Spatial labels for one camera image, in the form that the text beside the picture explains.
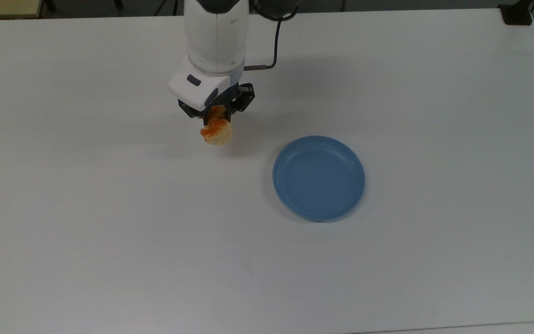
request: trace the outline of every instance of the table surface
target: table surface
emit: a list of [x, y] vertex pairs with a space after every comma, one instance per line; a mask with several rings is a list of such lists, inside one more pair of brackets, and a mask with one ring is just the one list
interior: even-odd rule
[[[252, 16], [247, 64], [275, 23]], [[534, 25], [498, 9], [282, 25], [234, 137], [167, 82], [182, 18], [0, 21], [0, 333], [306, 333], [534, 321]], [[328, 135], [365, 197], [313, 224], [278, 152]]]
[[534, 334], [534, 323], [509, 325], [435, 328], [426, 330], [400, 330], [393, 334]]

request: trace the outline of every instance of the plastic plate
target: plastic plate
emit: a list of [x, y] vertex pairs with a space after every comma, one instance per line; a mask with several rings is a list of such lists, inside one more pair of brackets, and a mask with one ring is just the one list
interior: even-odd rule
[[299, 216], [325, 222], [345, 216], [362, 198], [364, 168], [343, 142], [320, 135], [294, 140], [275, 159], [273, 186]]

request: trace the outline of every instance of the black bracket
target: black bracket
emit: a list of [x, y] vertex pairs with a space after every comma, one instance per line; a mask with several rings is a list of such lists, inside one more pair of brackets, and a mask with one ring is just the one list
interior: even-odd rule
[[530, 26], [533, 22], [528, 7], [533, 0], [520, 0], [513, 5], [499, 5], [504, 23], [509, 26]]

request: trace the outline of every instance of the fried food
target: fried food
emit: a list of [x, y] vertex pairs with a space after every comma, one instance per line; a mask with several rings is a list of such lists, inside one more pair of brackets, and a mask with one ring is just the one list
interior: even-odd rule
[[214, 106], [208, 115], [207, 125], [201, 129], [201, 135], [208, 144], [221, 145], [232, 139], [232, 126], [225, 119], [224, 106]]

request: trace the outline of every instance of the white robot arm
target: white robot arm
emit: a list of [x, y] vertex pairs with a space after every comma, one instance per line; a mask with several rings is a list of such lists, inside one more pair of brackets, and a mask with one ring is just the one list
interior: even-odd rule
[[[267, 11], [276, 19], [299, 3], [262, 1], [262, 13]], [[251, 84], [239, 84], [246, 55], [248, 6], [248, 0], [184, 0], [187, 50], [169, 90], [189, 117], [206, 122], [211, 106], [224, 105], [230, 121], [231, 114], [244, 111], [254, 98]]]

